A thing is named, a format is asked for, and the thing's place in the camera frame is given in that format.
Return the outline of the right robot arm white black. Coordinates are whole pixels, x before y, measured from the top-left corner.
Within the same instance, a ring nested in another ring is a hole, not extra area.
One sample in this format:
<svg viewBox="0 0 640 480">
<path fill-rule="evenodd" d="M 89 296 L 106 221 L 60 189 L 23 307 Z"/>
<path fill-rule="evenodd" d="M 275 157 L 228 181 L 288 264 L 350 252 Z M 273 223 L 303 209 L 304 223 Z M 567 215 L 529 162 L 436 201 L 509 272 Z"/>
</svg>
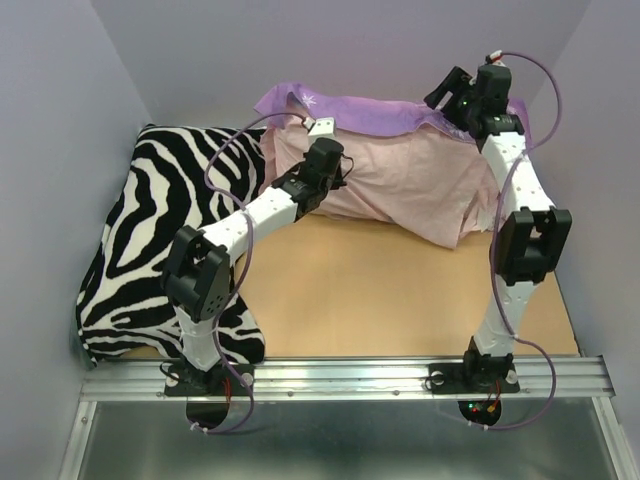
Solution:
<svg viewBox="0 0 640 480">
<path fill-rule="evenodd" d="M 471 136 L 499 186 L 489 251 L 492 298 L 462 360 L 429 364 L 426 385 L 436 395 L 518 391 L 520 325 L 536 287 L 555 270 L 572 225 L 570 212 L 542 188 L 524 125 L 507 110 L 511 82 L 502 65 L 482 65 L 475 75 L 454 67 L 425 98 Z"/>
</svg>

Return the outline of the purple pink princess pillowcase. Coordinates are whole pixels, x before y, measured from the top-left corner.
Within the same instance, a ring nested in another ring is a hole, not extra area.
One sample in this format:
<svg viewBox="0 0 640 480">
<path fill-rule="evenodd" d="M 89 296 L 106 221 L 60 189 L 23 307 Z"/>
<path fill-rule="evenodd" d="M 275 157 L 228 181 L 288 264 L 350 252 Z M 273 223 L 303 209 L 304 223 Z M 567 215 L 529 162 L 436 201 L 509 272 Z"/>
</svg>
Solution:
<svg viewBox="0 0 640 480">
<path fill-rule="evenodd" d="M 469 233 L 492 230 L 498 185 L 489 164 L 469 134 L 426 105 L 327 96 L 285 82 L 255 109 L 270 117 L 260 140 L 270 180 L 309 148 L 302 118 L 334 119 L 349 174 L 319 213 L 394 223 L 449 249 Z"/>
</svg>

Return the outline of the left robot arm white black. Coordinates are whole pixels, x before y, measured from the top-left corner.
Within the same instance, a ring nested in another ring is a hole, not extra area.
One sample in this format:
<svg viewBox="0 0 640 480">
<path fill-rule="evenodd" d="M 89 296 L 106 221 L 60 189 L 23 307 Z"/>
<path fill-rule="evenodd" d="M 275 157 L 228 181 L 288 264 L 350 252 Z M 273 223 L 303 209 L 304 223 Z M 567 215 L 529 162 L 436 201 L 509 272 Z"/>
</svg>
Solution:
<svg viewBox="0 0 640 480">
<path fill-rule="evenodd" d="M 277 178 L 255 200 L 198 230 L 184 226 L 175 235 L 161 286 L 176 308 L 188 382 L 199 393 L 222 382 L 222 353 L 214 342 L 216 317 L 233 298 L 232 268 L 255 244 L 316 210 L 332 190 L 346 185 L 341 171 L 344 147 L 319 138 L 303 160 Z"/>
</svg>

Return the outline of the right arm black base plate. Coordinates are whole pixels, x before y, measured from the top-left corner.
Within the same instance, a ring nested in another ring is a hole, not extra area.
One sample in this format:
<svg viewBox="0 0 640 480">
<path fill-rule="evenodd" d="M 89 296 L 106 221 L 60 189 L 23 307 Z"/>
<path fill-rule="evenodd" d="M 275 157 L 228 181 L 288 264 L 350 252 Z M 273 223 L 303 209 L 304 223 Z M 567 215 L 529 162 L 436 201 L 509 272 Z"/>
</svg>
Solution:
<svg viewBox="0 0 640 480">
<path fill-rule="evenodd" d="M 504 393 L 518 393 L 518 381 L 507 381 L 508 371 L 490 366 L 479 370 L 469 370 L 462 363 L 431 363 L 428 365 L 430 390 L 436 395 L 488 394 L 500 390 Z"/>
</svg>

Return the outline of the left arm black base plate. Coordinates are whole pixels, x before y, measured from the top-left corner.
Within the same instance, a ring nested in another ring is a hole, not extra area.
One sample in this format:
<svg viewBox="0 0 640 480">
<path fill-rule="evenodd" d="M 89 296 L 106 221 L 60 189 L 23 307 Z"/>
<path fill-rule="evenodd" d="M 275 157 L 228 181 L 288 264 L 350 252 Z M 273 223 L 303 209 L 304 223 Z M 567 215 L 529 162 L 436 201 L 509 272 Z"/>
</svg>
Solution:
<svg viewBox="0 0 640 480">
<path fill-rule="evenodd" d="M 164 394 L 168 397 L 247 397 L 247 389 L 223 365 L 211 372 L 192 369 L 181 362 L 163 362 L 159 366 L 165 377 Z"/>
</svg>

